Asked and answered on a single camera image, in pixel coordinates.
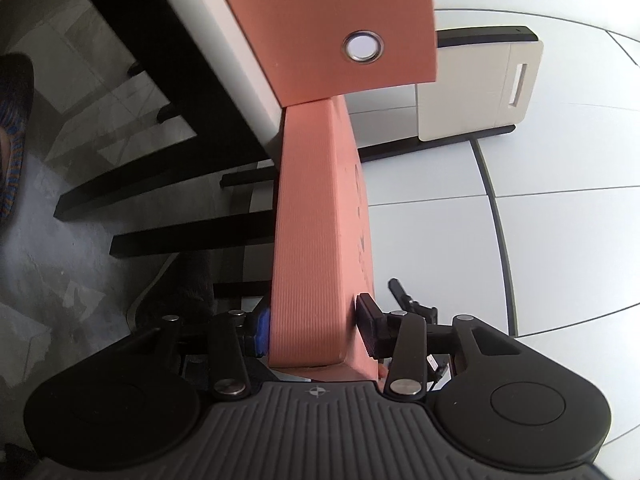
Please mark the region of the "pink Josiny box lid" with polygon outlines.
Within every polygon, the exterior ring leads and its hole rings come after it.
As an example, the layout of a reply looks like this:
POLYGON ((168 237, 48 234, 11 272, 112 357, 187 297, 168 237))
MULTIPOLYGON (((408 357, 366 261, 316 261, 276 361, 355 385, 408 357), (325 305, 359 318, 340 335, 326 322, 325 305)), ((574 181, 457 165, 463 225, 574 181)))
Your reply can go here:
POLYGON ((377 380, 356 326, 373 294, 369 205, 344 96, 285 113, 268 362, 324 382, 377 380))

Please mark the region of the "left beige folding chair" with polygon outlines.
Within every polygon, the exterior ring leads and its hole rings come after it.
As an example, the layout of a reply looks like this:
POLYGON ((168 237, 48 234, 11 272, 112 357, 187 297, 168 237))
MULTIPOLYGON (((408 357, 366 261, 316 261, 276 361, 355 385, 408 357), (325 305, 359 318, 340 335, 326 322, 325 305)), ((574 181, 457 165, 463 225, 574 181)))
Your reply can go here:
POLYGON ((434 82, 346 96, 360 160, 512 132, 526 116, 542 52, 524 25, 439 30, 434 82))

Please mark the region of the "open pink cardboard box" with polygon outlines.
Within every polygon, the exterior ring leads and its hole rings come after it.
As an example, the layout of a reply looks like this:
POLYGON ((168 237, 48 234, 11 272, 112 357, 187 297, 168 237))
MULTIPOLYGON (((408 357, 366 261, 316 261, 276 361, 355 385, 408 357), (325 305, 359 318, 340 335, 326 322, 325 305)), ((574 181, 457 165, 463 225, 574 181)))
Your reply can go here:
POLYGON ((284 107, 436 78, 432 0, 227 0, 284 107))

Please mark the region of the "black table frame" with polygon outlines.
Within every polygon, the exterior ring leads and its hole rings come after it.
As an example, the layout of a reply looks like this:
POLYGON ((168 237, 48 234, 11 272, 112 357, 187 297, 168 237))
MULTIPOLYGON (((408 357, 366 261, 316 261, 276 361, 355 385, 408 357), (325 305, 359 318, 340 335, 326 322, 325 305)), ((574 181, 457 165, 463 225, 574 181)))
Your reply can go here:
POLYGON ((154 107, 118 165, 62 194, 53 217, 82 226, 102 208, 183 182, 261 162, 267 153, 170 0, 90 0, 134 57, 128 77, 148 78, 154 107))

